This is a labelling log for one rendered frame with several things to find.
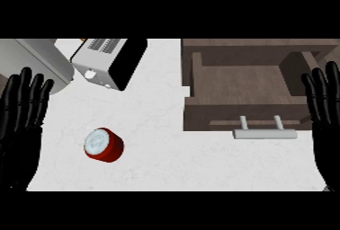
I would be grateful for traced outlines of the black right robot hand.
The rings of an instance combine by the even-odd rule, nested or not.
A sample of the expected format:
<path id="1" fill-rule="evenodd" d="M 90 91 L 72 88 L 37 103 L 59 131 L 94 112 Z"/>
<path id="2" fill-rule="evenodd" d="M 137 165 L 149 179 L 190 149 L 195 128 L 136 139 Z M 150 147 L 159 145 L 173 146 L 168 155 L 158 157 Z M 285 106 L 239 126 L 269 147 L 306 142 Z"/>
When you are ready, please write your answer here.
<path id="1" fill-rule="evenodd" d="M 334 61 L 301 74 L 311 120 L 314 163 L 326 189 L 340 190 L 340 68 Z"/>

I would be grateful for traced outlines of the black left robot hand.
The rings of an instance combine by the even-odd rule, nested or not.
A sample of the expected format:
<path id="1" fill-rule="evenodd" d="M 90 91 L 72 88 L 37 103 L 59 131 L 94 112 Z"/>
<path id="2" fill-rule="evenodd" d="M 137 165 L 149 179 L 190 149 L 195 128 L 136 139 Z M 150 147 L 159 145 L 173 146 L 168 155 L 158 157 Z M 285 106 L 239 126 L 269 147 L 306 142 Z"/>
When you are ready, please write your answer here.
<path id="1" fill-rule="evenodd" d="M 0 97 L 0 193 L 25 191 L 37 172 L 53 85 L 28 67 L 7 79 Z"/>

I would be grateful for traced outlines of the red can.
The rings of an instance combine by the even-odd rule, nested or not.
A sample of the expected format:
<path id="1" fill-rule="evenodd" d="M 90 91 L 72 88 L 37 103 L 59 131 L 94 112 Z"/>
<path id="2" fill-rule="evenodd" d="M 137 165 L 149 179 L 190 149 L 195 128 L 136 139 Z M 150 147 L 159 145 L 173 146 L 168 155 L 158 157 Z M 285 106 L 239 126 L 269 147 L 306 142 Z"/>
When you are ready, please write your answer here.
<path id="1" fill-rule="evenodd" d="M 84 154 L 94 160 L 112 163 L 122 155 L 124 141 L 107 128 L 94 129 L 84 139 Z"/>

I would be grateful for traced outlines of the brown wooden drawer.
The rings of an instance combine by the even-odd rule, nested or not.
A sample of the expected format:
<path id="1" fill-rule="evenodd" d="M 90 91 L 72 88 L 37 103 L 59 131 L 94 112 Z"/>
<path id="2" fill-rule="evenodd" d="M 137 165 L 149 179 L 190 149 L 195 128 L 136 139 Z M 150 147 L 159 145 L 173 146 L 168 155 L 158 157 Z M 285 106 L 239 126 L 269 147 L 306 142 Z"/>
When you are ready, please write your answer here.
<path id="1" fill-rule="evenodd" d="M 202 54 L 189 59 L 189 97 L 183 129 L 232 131 L 246 119 L 251 128 L 273 128 L 273 117 L 297 130 L 310 129 L 301 74 L 317 66 L 310 52 L 292 52 L 275 66 L 207 66 Z"/>

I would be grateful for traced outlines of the grey metal appliance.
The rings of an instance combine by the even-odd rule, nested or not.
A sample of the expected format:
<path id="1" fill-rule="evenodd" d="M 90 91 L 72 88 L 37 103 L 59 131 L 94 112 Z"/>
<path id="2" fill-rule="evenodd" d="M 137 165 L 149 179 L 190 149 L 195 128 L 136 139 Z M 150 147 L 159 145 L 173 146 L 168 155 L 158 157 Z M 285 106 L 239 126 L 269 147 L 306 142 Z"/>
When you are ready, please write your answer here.
<path id="1" fill-rule="evenodd" d="M 56 94 L 72 81 L 72 64 L 51 39 L 0 39 L 0 85 L 23 67 L 54 81 L 50 94 Z"/>

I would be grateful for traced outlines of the white and black appliance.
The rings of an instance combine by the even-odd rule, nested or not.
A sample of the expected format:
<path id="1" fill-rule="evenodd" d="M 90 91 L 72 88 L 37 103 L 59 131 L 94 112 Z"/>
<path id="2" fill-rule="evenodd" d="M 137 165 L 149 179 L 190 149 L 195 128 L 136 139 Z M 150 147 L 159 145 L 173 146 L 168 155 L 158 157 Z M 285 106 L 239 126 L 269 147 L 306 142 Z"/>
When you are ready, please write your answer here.
<path id="1" fill-rule="evenodd" d="M 122 91 L 146 48 L 146 39 L 85 39 L 71 63 L 88 83 Z"/>

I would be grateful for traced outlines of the brown wooden cabinet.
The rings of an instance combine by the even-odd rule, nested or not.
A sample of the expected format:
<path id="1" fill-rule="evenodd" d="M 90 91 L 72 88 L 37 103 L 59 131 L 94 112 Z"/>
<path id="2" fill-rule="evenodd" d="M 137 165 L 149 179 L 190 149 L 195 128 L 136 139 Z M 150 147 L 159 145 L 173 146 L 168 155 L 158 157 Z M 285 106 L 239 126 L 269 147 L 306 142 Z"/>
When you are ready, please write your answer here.
<path id="1" fill-rule="evenodd" d="M 337 39 L 181 39 L 181 85 L 189 86 L 193 53 L 205 66 L 276 66 L 292 52 L 310 52 L 320 61 L 337 46 Z"/>

